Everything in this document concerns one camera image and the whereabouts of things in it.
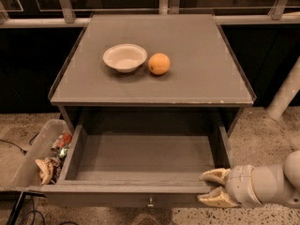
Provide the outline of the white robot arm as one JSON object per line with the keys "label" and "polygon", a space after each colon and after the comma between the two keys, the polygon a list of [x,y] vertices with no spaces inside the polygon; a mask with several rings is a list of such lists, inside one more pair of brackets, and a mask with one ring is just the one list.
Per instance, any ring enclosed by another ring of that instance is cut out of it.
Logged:
{"label": "white robot arm", "polygon": [[239,165],[218,168],[200,175],[214,185],[197,200],[211,207],[252,208],[300,204],[299,129],[291,128],[286,110],[300,90],[300,59],[292,66],[266,108],[240,113],[232,135],[246,146],[240,150]]}

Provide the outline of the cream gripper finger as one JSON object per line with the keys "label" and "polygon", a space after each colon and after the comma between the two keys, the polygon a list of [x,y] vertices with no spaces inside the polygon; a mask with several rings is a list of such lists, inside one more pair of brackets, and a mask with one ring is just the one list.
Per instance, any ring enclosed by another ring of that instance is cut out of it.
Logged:
{"label": "cream gripper finger", "polygon": [[226,177],[231,172],[230,169],[218,168],[207,172],[203,172],[199,179],[205,182],[214,182],[222,186],[226,184]]}
{"label": "cream gripper finger", "polygon": [[233,208],[238,206],[238,203],[229,196],[224,187],[217,187],[209,193],[198,195],[197,199],[212,207]]}

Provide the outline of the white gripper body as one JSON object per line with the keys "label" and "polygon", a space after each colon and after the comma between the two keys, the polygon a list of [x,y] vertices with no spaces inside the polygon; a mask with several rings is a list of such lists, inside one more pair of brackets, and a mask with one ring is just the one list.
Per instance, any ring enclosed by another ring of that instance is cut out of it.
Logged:
{"label": "white gripper body", "polygon": [[253,169],[251,165],[236,166],[229,171],[226,178],[225,188],[230,198],[244,208],[262,205],[252,185]]}

